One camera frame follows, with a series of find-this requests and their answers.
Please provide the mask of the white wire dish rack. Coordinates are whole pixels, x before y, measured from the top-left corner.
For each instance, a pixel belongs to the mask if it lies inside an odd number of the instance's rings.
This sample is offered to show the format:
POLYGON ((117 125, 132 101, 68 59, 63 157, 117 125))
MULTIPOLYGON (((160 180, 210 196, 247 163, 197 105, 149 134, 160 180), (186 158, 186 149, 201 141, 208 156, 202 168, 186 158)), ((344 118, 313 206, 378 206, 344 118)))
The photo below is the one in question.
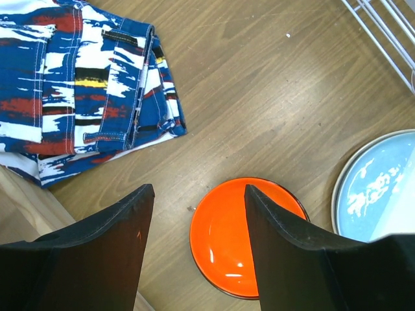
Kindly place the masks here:
POLYGON ((414 1, 342 3, 413 93, 414 1))

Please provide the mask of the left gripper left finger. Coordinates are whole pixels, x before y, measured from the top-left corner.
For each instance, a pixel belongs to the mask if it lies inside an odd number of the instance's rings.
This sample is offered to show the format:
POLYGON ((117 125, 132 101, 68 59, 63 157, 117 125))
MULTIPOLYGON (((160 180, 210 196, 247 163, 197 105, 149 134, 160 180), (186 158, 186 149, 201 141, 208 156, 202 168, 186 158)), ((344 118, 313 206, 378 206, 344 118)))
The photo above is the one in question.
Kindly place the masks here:
POLYGON ((2 310, 132 310, 154 206, 145 184, 32 242, 1 246, 2 310))

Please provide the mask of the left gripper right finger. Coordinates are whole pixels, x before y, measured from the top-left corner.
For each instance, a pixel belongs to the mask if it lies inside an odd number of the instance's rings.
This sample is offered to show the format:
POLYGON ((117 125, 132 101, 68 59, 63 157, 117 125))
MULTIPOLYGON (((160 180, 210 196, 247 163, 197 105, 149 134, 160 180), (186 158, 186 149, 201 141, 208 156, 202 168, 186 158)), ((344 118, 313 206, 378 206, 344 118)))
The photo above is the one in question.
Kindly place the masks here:
POLYGON ((358 242, 300 218, 253 185, 244 200, 262 310, 414 309, 414 235, 358 242))

